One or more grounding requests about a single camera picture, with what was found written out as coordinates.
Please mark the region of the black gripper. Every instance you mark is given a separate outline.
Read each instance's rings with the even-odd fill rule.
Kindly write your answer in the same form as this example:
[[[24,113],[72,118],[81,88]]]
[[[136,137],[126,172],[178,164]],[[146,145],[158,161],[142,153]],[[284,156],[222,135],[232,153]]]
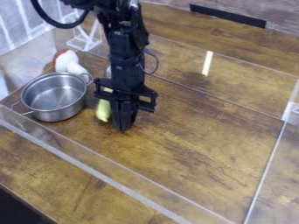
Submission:
[[[96,78],[93,83],[96,85],[94,96],[109,101],[112,124],[116,129],[128,130],[130,128],[138,109],[150,113],[156,111],[157,92],[144,84],[134,89],[124,90],[113,86],[110,79]]]

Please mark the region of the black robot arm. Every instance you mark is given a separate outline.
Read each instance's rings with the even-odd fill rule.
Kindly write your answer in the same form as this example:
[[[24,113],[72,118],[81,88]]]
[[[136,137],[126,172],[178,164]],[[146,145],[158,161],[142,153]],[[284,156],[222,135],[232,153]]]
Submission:
[[[149,44],[138,0],[61,0],[68,6],[93,11],[109,47],[109,78],[96,78],[94,96],[109,102],[112,124],[128,130],[138,110],[154,112],[157,92],[145,85],[145,48]]]

